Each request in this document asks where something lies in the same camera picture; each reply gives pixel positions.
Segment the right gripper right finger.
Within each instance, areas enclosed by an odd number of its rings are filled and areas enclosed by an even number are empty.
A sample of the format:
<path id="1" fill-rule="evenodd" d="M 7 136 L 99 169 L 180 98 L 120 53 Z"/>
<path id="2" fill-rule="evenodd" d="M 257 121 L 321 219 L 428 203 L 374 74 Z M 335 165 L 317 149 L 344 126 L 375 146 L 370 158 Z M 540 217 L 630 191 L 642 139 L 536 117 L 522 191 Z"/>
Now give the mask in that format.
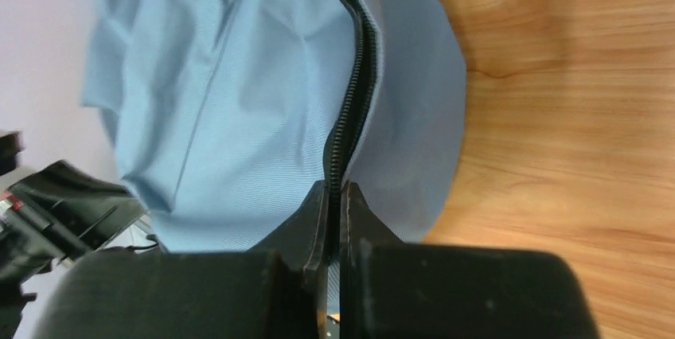
<path id="1" fill-rule="evenodd" d="M 403 241 L 371 210 L 360 186 L 347 182 L 339 224 L 341 338 L 369 338 L 373 293 L 369 261 L 377 246 Z"/>

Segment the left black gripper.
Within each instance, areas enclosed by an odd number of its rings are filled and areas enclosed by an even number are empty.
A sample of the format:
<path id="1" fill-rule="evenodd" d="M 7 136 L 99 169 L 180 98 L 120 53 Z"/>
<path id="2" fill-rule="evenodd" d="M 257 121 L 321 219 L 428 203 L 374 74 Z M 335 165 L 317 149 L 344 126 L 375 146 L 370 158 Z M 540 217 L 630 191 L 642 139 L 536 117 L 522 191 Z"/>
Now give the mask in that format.
<path id="1" fill-rule="evenodd" d="M 34 299 L 21 285 L 49 272 L 53 260 L 75 262 L 109 244 L 145 213 L 121 185 L 89 177 L 66 161 L 20 167 L 17 132 L 1 133 L 1 304 Z"/>

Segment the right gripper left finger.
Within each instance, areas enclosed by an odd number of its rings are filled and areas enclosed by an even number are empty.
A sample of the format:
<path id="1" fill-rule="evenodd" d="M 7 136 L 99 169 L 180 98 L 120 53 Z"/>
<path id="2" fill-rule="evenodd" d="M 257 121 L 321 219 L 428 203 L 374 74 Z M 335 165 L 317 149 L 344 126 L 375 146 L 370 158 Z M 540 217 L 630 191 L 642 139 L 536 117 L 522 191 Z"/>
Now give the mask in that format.
<path id="1" fill-rule="evenodd" d="M 329 206 L 323 181 L 298 209 L 252 249 L 273 251 L 266 338 L 326 338 Z"/>

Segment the blue fabric backpack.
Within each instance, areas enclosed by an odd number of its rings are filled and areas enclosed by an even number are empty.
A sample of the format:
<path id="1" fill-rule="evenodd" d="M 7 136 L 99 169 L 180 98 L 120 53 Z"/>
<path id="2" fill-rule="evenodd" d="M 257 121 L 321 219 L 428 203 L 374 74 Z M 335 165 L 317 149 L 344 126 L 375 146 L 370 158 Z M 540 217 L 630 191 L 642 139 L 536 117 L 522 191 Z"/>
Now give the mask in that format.
<path id="1" fill-rule="evenodd" d="M 466 64 L 439 0 L 99 0 L 82 100 L 169 251 L 245 250 L 356 182 L 400 238 L 441 213 Z"/>

